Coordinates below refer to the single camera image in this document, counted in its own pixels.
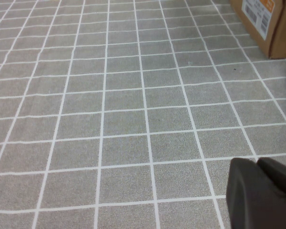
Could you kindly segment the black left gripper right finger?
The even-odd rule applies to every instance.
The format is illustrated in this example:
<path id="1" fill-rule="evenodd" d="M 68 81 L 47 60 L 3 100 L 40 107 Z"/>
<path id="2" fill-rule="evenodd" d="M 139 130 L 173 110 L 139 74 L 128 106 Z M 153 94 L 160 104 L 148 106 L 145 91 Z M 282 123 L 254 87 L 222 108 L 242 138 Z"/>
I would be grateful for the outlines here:
<path id="1" fill-rule="evenodd" d="M 268 157 L 259 158 L 257 165 L 269 177 L 274 185 L 286 194 L 286 166 Z"/>

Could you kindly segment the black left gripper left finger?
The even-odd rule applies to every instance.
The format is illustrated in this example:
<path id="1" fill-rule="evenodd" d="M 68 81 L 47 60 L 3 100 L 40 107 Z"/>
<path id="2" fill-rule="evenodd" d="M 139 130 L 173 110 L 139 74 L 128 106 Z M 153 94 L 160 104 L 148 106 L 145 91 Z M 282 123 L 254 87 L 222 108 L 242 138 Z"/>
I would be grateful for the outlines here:
<path id="1" fill-rule="evenodd" d="M 286 229 L 286 194 L 257 162 L 231 160 L 226 203 L 233 229 Z"/>

